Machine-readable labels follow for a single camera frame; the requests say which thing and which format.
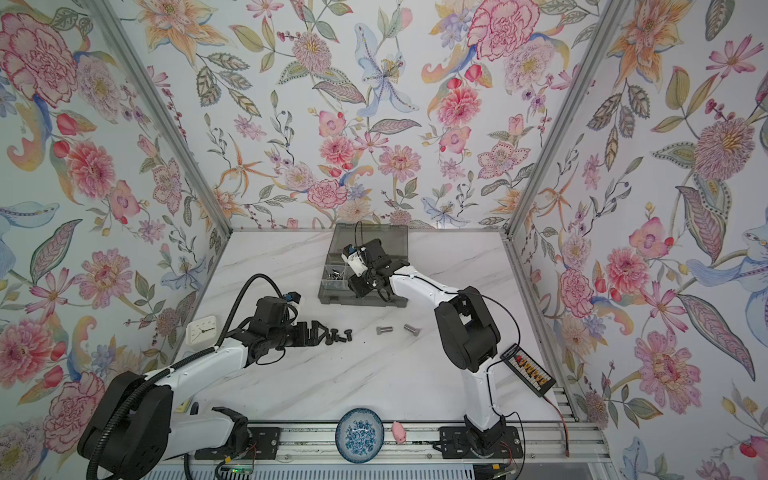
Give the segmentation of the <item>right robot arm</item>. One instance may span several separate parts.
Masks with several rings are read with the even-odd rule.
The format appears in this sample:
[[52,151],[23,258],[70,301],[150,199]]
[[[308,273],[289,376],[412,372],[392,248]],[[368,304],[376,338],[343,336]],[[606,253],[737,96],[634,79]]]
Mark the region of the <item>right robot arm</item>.
[[443,351],[462,372],[468,431],[487,440],[498,438],[505,421],[494,403],[490,368],[501,334],[479,290],[449,287],[429,278],[407,261],[386,254],[378,239],[345,246],[341,258],[351,271],[347,284],[358,298],[376,292],[385,301],[402,297],[433,311]]

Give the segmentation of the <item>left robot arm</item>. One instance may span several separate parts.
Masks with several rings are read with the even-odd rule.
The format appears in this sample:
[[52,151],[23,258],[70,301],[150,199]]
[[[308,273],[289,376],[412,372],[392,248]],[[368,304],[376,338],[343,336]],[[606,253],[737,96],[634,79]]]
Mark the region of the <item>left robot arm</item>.
[[218,380],[271,352],[310,348],[329,337],[317,320],[298,318],[294,294],[260,299],[255,313],[236,328],[225,326],[213,345],[169,367],[125,372],[109,385],[78,442],[85,476],[106,471],[111,479],[140,479],[167,459],[214,450],[236,457],[252,447],[248,418],[230,407],[180,412]]

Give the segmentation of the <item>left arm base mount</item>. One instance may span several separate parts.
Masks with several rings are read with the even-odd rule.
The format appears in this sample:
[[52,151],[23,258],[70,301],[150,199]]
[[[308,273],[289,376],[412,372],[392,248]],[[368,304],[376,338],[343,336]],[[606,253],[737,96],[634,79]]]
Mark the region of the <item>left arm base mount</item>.
[[279,427],[252,426],[246,416],[226,407],[214,407],[212,411],[232,420],[232,431],[223,445],[195,451],[195,460],[276,459],[281,435]]

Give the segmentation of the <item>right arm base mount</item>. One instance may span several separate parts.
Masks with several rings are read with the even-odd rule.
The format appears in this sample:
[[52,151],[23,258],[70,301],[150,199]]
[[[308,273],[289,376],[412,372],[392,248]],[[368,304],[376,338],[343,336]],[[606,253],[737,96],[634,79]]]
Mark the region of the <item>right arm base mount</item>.
[[439,439],[435,448],[441,452],[443,459],[518,460],[524,457],[523,441],[518,429],[508,426],[505,420],[499,420],[484,431],[466,422],[458,427],[440,427],[438,432]]

